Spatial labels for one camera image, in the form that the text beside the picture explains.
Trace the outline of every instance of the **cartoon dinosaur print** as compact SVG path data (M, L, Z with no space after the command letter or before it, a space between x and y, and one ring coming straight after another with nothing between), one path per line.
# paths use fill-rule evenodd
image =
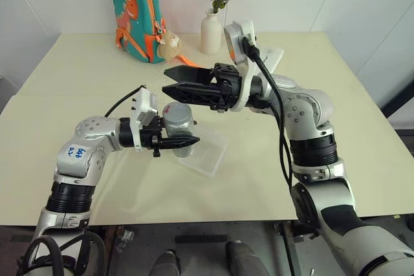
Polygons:
M128 33L131 31L130 20L136 20L138 18L138 5L136 0L125 0L124 11L116 17L116 23L118 29L116 29L116 46L122 48L121 39L124 39L124 47L127 46L127 38L119 28L127 30Z

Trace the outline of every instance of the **beige tabletop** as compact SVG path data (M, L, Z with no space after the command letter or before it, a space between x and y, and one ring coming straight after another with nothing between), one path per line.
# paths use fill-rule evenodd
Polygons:
M180 35L184 54L201 66L230 63L198 51L198 35ZM414 160L364 87L323 33L267 33L261 47L285 55L278 74L324 90L360 216L414 212ZM119 51L114 36L61 35L0 115L0 224L34 225L52 185L56 155L76 124L103 115L123 95L146 84L161 109L171 101L163 69ZM129 104L113 116L129 116ZM296 218L278 158L278 130L270 116L218 114L192 106L200 126L225 137L228 149L215 177L179 164L171 151L153 158L124 149L109 156L93 196L91 224L132 224Z

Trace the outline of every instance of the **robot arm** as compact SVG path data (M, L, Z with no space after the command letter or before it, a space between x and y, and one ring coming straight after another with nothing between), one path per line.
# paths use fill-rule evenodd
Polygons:
M65 275L84 273L89 260L89 239L98 239L90 232L85 234L85 228L91 217L92 195L109 154L124 147L134 147L137 151L152 149L153 156L158 157L160 149L188 147L199 141L185 129L179 136L163 138L162 128L169 126L171 118L166 117L165 110L165 118L158 116L156 96L147 89L140 89L133 104L131 119L93 116L81 121L72 139L58 153L52 193L41 210L33 239L36 242L39 237L40 240L46 237L49 244L61 247ZM191 114L191 110L182 106L170 104L168 114ZM180 118L192 121L191 115L190 118L180 115ZM52 275L49 255L52 251L48 248L42 244L30 247L22 261L20 274ZM103 262L98 265L104 270Z
M290 194L299 220L325 238L349 275L412 275L414 251L356 216L351 185L329 123L333 111L329 97L319 90L302 89L287 77L271 76L283 51L266 50L262 61L251 22L234 23L224 32L237 67L220 63L213 69L174 67L165 74L178 83L163 91L183 103L207 105L219 112L241 107L271 115L283 111L293 175L298 179Z

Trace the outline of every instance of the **teal backpack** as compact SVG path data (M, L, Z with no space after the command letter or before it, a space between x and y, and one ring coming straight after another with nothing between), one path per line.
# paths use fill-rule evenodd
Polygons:
M157 48L165 22L158 0L113 0L115 7L116 45L146 63L164 61Z

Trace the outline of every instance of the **sticker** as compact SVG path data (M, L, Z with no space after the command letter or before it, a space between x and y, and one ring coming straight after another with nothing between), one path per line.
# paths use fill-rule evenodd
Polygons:
M67 162L75 164L82 161L89 149L89 147L85 147L84 145L76 145L75 143L71 144L66 150Z

